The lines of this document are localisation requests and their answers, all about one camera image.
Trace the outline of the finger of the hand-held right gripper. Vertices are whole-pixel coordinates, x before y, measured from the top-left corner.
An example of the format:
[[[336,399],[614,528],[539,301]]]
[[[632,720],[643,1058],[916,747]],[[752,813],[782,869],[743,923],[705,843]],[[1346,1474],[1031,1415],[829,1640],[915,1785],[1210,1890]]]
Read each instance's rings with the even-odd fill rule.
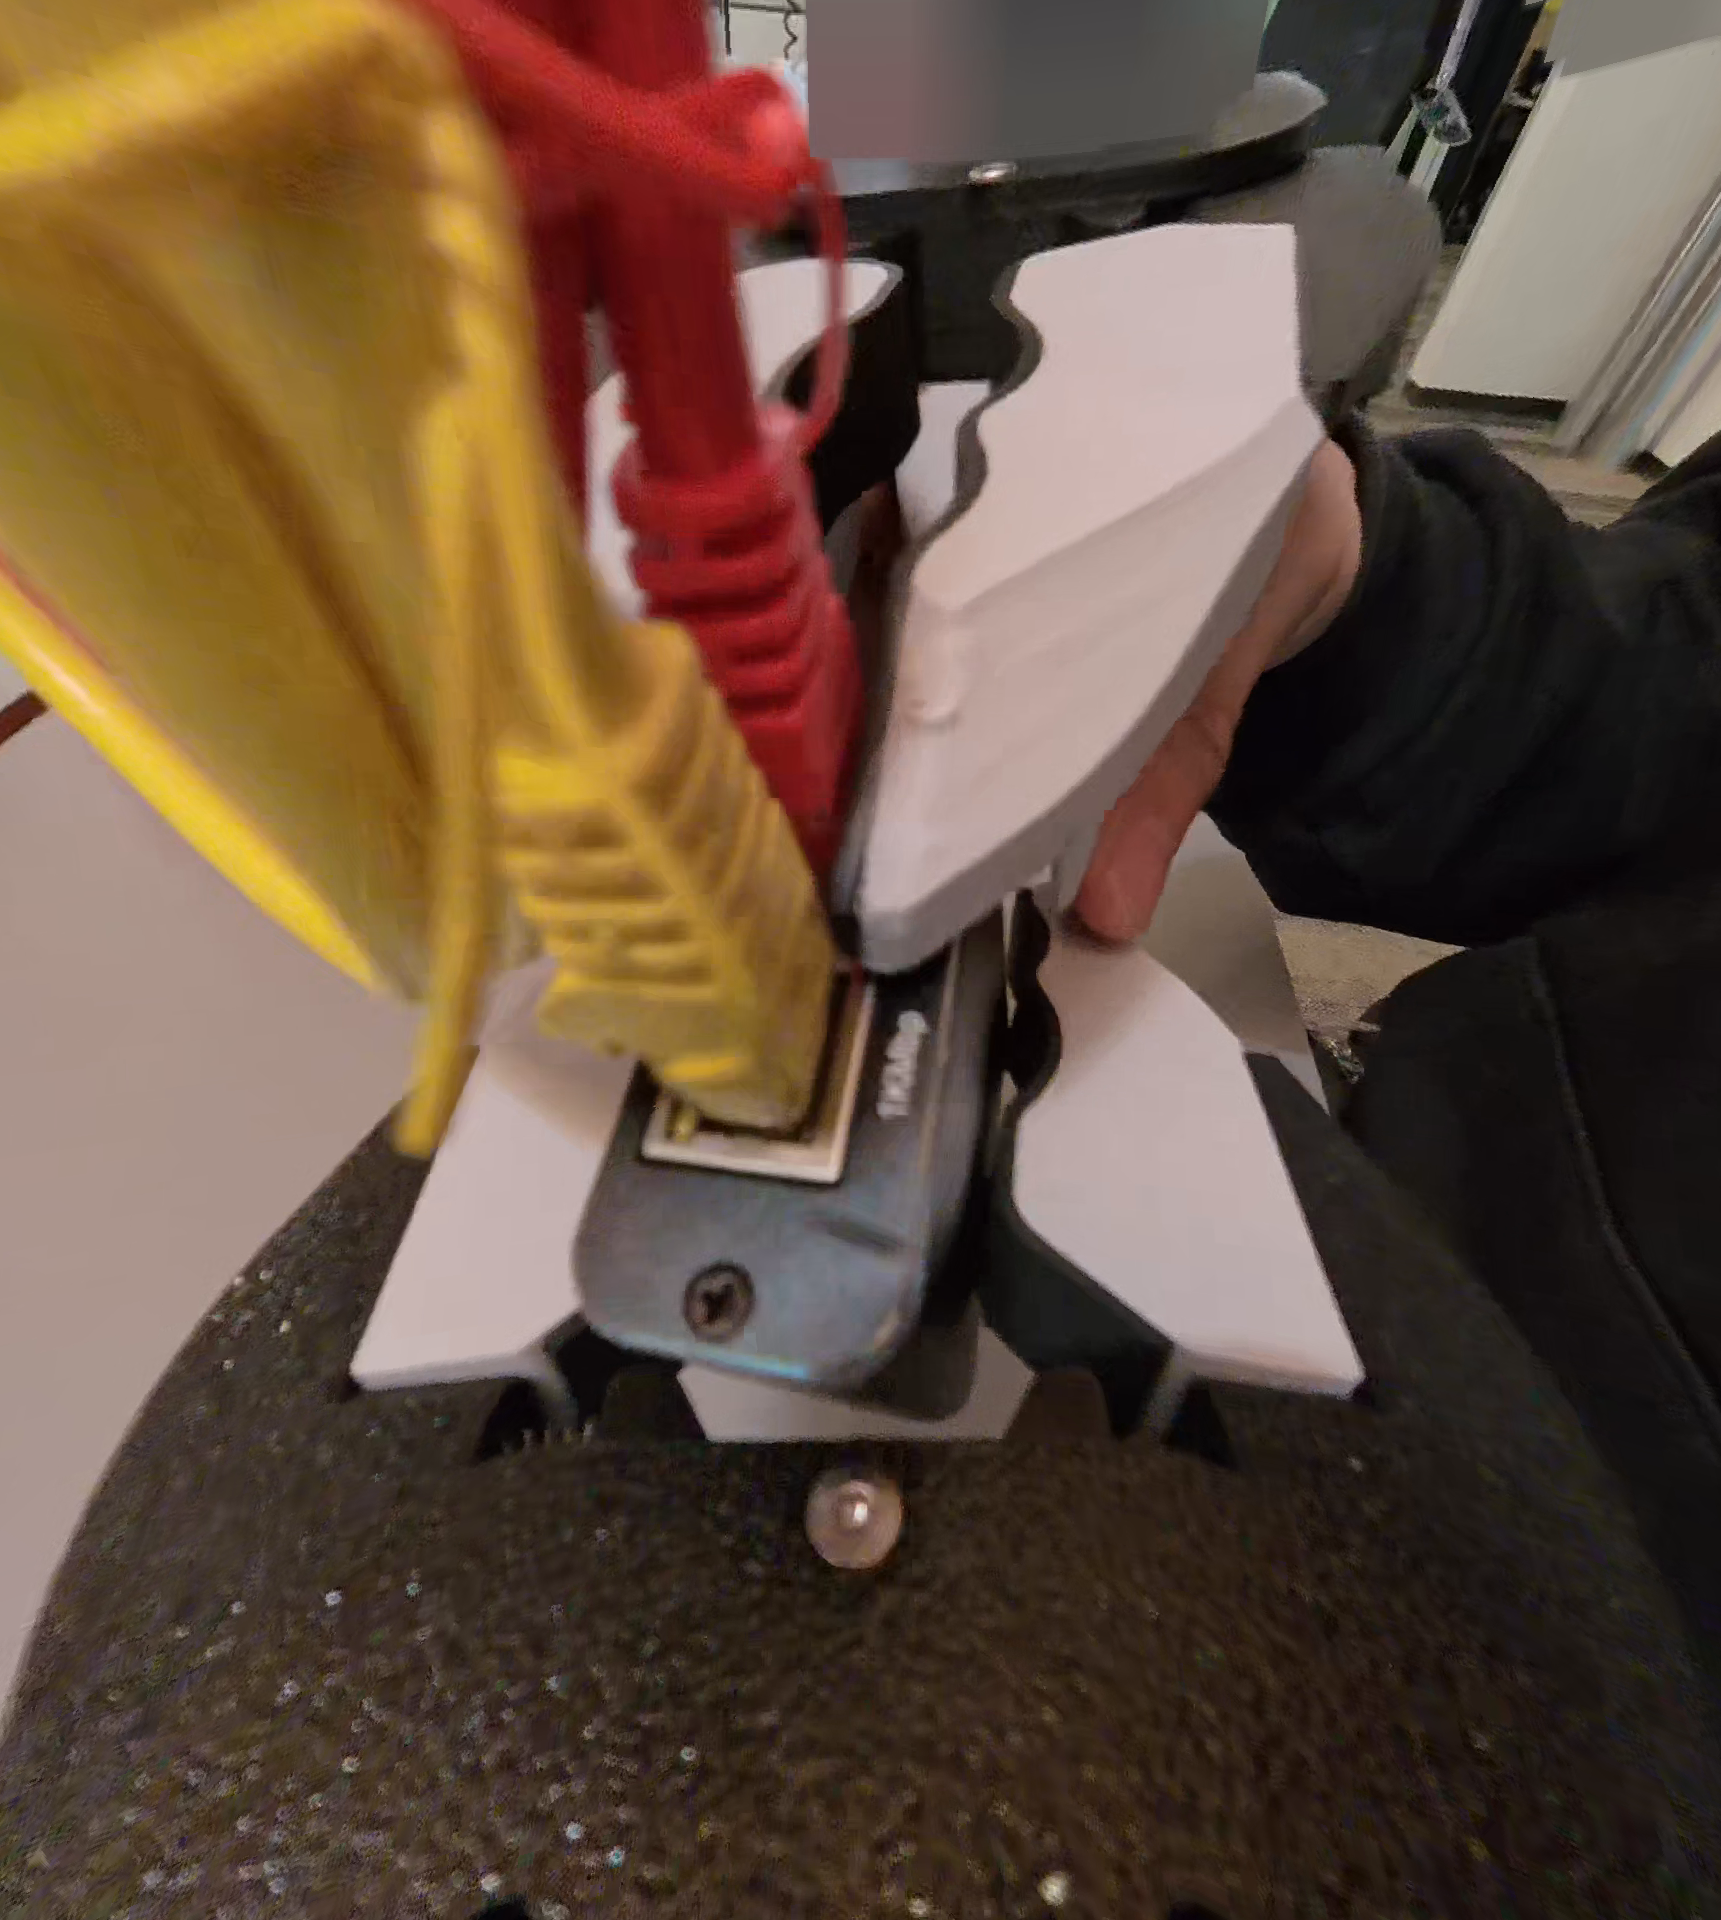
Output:
[[[891,696],[842,908],[911,973],[1009,896],[1074,884],[1246,622],[1323,427],[1289,225],[1183,222],[1025,259],[1010,377],[891,603]]]
[[[752,393],[765,405],[806,411],[825,328],[825,275],[788,259],[742,269],[736,278]],[[849,262],[842,277],[847,374],[837,413],[806,456],[816,510],[837,567],[854,537],[837,525],[879,488],[890,488],[919,437],[919,311],[899,267]],[[610,501],[610,469],[626,445],[626,388],[607,369],[583,405],[589,560],[614,607],[643,614],[630,568],[630,533]]]

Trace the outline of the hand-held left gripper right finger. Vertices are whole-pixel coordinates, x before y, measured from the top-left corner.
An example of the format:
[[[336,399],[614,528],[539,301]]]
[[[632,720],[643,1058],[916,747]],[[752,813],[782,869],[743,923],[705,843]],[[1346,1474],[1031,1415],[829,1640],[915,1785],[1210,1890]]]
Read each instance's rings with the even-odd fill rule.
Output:
[[[1209,1387],[1364,1387],[1260,1099],[1325,1105],[1246,860],[1187,841],[1147,944],[1010,912],[1010,1105],[992,1135],[983,1316],[1034,1375],[1084,1372],[1116,1435]]]

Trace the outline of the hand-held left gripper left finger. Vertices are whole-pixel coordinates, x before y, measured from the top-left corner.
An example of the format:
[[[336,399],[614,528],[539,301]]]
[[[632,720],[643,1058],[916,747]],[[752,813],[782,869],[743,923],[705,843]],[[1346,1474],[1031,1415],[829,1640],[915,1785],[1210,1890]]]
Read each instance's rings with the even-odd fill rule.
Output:
[[[550,968],[504,973],[348,1375],[366,1393],[525,1382],[571,1397],[572,1244],[632,1063],[542,1034]]]

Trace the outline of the black ethernet port box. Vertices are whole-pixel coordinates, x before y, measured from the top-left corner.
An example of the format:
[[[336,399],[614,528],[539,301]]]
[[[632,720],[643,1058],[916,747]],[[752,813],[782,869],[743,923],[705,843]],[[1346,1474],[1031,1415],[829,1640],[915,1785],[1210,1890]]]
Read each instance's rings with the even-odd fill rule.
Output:
[[[633,1070],[572,1237],[590,1333],[829,1400],[890,1387],[919,1417],[969,1391],[956,1246],[1004,1041],[1001,909],[915,973],[847,970],[792,1135],[677,1126]]]

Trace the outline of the person's right forearm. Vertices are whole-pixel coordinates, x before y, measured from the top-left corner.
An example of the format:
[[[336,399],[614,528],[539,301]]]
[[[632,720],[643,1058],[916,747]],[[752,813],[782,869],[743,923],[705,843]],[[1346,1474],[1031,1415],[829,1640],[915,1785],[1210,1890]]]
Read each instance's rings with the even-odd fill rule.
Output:
[[[1470,949],[1721,874],[1721,431],[1608,525],[1471,429],[1336,440],[1353,593],[1209,805],[1273,908]]]

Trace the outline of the person's right hand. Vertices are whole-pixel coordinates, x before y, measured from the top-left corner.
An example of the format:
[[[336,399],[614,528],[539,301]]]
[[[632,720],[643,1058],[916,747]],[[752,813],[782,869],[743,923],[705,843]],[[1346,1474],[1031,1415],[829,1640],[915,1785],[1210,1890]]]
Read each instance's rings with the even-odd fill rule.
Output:
[[[1327,439],[1309,460],[1279,560],[1245,624],[1101,824],[1072,905],[1087,936],[1122,949],[1147,932],[1173,860],[1225,778],[1255,686],[1333,626],[1353,595],[1361,550],[1354,467]]]

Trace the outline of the person's black-clad torso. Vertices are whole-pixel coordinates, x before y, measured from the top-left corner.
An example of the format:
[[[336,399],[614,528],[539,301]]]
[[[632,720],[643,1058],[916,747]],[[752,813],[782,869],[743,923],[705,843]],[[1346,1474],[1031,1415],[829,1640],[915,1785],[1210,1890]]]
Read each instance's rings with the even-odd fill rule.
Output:
[[[1721,858],[1408,977],[1347,1123],[1624,1485],[1721,1739]]]

